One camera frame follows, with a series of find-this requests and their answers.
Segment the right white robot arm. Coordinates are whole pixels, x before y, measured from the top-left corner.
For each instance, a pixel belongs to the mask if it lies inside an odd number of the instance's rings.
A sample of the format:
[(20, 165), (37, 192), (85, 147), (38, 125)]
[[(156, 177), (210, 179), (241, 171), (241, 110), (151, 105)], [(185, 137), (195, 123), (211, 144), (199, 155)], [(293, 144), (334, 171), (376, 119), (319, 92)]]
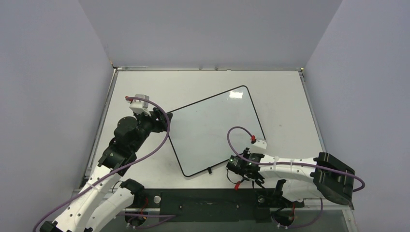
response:
[(259, 185), (268, 179), (283, 181), (272, 194), (278, 206), (310, 198), (325, 198), (339, 205), (352, 201), (354, 169), (326, 152), (312, 158), (287, 159), (246, 148), (240, 156), (231, 156), (226, 168)]

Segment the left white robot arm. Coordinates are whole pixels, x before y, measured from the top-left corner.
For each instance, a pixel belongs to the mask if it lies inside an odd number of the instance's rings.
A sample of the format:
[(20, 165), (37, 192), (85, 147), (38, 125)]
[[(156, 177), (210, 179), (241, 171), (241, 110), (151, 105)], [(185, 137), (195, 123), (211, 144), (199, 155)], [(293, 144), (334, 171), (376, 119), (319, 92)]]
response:
[(128, 169), (139, 162), (136, 153), (152, 133), (170, 132), (172, 113), (159, 107), (134, 110), (122, 118), (114, 137), (80, 192), (52, 209), (34, 226), (40, 232), (98, 232), (127, 206), (140, 207), (144, 186), (127, 179), (109, 199), (104, 196)]

